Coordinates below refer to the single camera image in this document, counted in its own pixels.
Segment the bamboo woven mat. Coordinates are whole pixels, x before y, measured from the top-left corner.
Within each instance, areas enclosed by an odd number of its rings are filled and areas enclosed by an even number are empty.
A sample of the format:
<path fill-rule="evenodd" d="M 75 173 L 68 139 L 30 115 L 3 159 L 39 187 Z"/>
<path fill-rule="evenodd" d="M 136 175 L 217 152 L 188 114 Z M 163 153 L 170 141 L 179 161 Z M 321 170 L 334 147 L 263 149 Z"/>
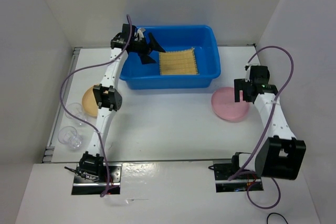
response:
<path fill-rule="evenodd" d="M 194 48 L 159 53 L 160 75 L 198 75 Z"/>

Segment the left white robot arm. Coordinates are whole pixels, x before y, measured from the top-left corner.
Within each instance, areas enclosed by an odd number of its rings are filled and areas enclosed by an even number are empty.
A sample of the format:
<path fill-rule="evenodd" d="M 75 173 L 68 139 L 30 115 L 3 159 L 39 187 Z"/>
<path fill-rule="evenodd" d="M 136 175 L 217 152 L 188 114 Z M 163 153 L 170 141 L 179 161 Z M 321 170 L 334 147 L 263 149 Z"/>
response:
<path fill-rule="evenodd" d="M 110 61 L 104 76 L 100 83 L 92 88 L 98 114 L 88 149 L 79 161 L 79 170 L 93 182 L 106 179 L 110 174 L 109 168 L 104 165 L 103 148 L 112 119 L 122 105 L 122 96 L 117 86 L 129 53 L 136 53 L 141 63 L 146 65 L 156 63 L 150 57 L 151 52 L 165 52 L 151 32 L 147 35 L 144 33 L 144 28 L 123 24 L 122 32 L 111 40 Z"/>

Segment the pink plastic plate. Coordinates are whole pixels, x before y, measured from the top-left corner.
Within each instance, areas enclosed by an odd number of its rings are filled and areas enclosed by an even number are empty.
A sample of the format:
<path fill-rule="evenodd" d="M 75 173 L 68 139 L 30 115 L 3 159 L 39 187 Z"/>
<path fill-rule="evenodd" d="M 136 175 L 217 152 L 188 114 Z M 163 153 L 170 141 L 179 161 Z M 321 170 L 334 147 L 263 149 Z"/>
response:
<path fill-rule="evenodd" d="M 235 90 L 232 87 L 217 89 L 212 94 L 211 106 L 219 118 L 229 122 L 239 122 L 249 112 L 249 103 L 245 101 L 235 102 Z"/>

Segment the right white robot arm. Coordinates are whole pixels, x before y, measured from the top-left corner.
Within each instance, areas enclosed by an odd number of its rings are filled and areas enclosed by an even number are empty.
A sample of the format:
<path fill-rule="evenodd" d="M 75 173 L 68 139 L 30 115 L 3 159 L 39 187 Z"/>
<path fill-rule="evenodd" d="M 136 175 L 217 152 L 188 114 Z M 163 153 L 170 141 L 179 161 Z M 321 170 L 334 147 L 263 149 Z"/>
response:
<path fill-rule="evenodd" d="M 232 156 L 231 178 L 242 178 L 248 171 L 259 177 L 295 180 L 298 176 L 306 144 L 290 129 L 280 104 L 280 92 L 269 84 L 266 66 L 246 65 L 244 79 L 234 81 L 235 101 L 252 103 L 257 109 L 264 130 L 252 153 L 237 152 Z"/>

